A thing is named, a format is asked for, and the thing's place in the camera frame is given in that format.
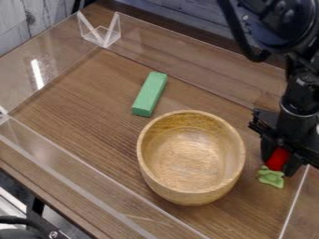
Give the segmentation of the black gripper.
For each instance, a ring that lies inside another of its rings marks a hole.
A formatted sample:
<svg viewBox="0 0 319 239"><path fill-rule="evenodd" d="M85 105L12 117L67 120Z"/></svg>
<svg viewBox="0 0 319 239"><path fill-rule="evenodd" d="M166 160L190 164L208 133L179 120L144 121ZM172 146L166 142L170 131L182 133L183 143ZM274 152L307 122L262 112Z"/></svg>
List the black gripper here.
<svg viewBox="0 0 319 239"><path fill-rule="evenodd" d="M255 108L248 127L260 135L262 160L266 162L278 148L290 152L284 176L292 177L302 165L319 169L319 112L292 114Z"/></svg>

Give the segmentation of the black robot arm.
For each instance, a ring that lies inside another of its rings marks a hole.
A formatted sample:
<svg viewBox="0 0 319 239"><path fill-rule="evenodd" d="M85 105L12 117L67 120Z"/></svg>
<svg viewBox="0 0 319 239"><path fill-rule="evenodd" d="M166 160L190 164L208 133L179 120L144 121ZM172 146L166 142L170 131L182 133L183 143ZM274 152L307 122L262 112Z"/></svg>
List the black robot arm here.
<svg viewBox="0 0 319 239"><path fill-rule="evenodd" d="M256 108L250 128L262 160L292 176L319 169L319 0L216 0L242 53L262 63L286 58L287 88L276 112Z"/></svg>

